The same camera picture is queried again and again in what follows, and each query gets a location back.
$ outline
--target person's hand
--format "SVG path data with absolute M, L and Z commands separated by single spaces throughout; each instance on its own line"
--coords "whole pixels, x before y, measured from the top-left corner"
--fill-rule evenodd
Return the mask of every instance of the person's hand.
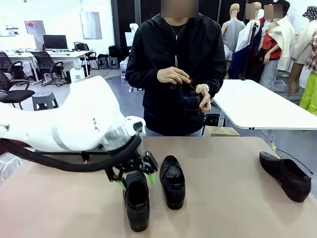
M 175 67 L 160 69 L 157 78 L 161 83 L 172 83 L 174 85 L 177 83 L 183 84 L 183 82 L 190 83 L 189 75 Z
M 210 94 L 207 91 L 206 85 L 198 84 L 196 86 L 196 93 L 201 93 L 204 97 L 199 104 L 200 111 L 202 113 L 209 112 L 211 110 L 211 102 L 210 102 Z
M 267 54 L 264 56 L 264 65 L 266 65 L 269 61 L 269 58 L 271 57 L 271 53 L 267 52 Z

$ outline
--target neon green pants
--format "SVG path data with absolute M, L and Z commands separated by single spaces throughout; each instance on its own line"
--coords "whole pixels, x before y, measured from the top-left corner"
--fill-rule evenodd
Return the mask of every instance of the neon green pants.
M 309 75 L 307 86 L 299 106 L 317 116 L 317 73 L 311 72 Z

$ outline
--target black jacket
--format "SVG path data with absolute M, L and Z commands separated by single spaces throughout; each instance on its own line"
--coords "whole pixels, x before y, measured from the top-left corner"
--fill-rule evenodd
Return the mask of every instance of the black jacket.
M 188 21 L 176 41 L 171 27 L 158 14 L 142 23 L 135 34 L 125 77 L 132 87 L 144 88 L 146 126 L 163 135 L 182 136 L 201 129 L 204 114 L 185 116 L 178 90 L 157 79 L 159 69 L 175 67 L 175 55 L 178 68 L 188 73 L 193 86 L 207 84 L 213 97 L 226 75 L 220 25 L 199 14 Z

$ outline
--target necklace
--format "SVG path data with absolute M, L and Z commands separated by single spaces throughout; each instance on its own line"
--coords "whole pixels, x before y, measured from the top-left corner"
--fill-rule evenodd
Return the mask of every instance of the necklace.
M 178 34 L 176 34 L 175 31 L 174 31 L 174 29 L 173 29 L 173 27 L 172 27 L 172 25 L 169 24 L 169 26 L 171 27 L 171 29 L 172 29 L 172 31 L 173 31 L 173 33 L 174 33 L 174 35 L 175 35 L 175 39 L 176 39 L 176 40 L 177 40 L 177 38 L 178 38 L 178 35 L 184 30 L 184 28 L 185 28 L 186 25 L 187 25 L 187 23 L 183 26 L 183 28 L 180 30 L 180 32 L 179 32 Z

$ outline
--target black hat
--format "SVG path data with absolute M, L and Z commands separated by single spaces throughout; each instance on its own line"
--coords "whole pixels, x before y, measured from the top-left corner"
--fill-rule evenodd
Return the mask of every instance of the black hat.
M 290 3 L 286 0 L 278 0 L 277 2 L 273 2 L 273 4 L 282 4 L 283 5 L 283 17 L 286 16 L 287 14 L 287 11 L 290 7 Z
M 303 14 L 304 17 L 317 19 L 317 6 L 307 7 L 307 11 Z

